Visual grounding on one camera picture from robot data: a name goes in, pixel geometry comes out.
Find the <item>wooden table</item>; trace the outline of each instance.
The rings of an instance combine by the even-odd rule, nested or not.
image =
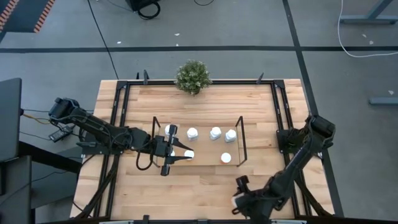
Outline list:
[[[301,128],[308,116],[302,84],[299,79],[284,81],[294,126]],[[101,82],[95,116],[110,120],[115,88],[116,80]],[[283,105],[280,92],[277,93],[279,104]],[[123,94],[119,102],[120,112]],[[283,110],[281,112],[287,127]],[[271,88],[264,85],[211,85],[197,96],[187,95],[174,86],[133,86],[129,94],[126,125],[150,133],[153,116],[165,124],[203,126],[234,124],[239,116],[243,116],[248,160],[241,167],[172,166],[170,175],[162,177],[156,166],[139,171],[135,166],[136,153],[126,151],[119,162],[112,220],[142,220],[143,215],[150,215],[153,220],[243,219],[243,216],[231,213],[231,196],[236,191],[235,178],[247,175],[249,188],[258,189],[285,167],[277,148],[277,121]],[[115,124],[119,124],[119,120],[120,114]],[[75,195],[77,205],[84,207],[96,191],[102,160],[103,156],[97,155],[82,168]],[[148,162],[148,156],[141,156],[142,167]],[[314,157],[304,168],[304,175],[314,197],[325,210],[333,213],[321,160]],[[100,215],[104,214],[107,194],[104,193]],[[301,194],[297,196],[300,212],[304,214]],[[79,212],[73,207],[71,216]],[[291,202],[281,211],[273,211],[271,217],[293,218]]]

